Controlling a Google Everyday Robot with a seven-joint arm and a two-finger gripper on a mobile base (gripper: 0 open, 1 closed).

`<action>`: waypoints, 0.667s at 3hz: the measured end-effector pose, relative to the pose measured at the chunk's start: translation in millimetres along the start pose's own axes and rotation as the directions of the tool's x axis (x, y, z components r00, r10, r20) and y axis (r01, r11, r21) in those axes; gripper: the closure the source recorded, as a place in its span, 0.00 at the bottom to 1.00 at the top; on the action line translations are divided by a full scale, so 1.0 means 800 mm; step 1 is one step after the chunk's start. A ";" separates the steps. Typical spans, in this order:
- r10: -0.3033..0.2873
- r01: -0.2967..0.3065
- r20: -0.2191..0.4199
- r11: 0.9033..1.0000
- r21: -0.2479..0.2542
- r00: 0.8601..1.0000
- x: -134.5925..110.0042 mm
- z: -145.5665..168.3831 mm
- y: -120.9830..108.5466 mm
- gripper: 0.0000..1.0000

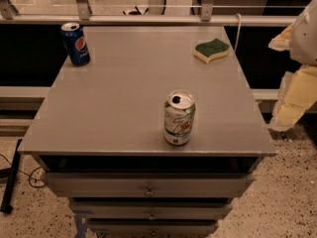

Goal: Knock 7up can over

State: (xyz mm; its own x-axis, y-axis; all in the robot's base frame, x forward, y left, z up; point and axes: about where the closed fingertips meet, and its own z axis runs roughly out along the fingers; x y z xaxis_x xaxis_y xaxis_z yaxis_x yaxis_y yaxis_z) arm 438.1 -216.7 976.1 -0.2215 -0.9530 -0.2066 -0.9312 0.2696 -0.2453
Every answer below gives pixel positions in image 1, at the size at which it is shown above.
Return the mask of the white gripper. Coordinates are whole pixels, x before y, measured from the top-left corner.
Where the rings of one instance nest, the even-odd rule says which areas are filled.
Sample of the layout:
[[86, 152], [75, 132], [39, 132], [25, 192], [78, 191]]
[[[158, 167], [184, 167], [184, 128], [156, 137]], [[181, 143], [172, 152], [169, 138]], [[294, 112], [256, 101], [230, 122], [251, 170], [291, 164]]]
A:
[[294, 25], [287, 26], [268, 47], [279, 52], [290, 50], [290, 57], [303, 64], [282, 78], [268, 125], [271, 130], [285, 132], [317, 101], [317, 67], [312, 66], [317, 65], [317, 0], [311, 0]]

